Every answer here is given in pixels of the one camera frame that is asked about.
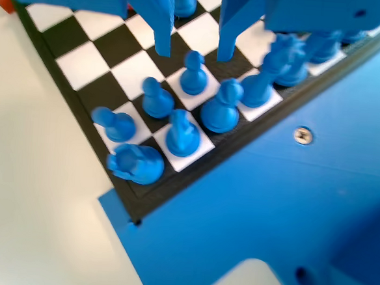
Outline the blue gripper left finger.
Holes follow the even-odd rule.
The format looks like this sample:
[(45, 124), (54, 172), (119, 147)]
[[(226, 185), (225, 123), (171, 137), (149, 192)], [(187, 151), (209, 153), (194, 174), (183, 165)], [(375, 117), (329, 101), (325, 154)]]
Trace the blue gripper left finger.
[(129, 4), (152, 28), (155, 50), (160, 56), (170, 56), (170, 35), (174, 25), (174, 0), (128, 0)]

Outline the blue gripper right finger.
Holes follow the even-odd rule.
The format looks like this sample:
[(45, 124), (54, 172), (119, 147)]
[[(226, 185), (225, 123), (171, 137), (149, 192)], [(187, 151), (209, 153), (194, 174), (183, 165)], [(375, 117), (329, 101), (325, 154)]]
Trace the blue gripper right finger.
[(236, 38), (256, 23), (265, 10), (265, 0), (222, 0), (219, 18), (217, 61), (228, 62), (234, 55)]

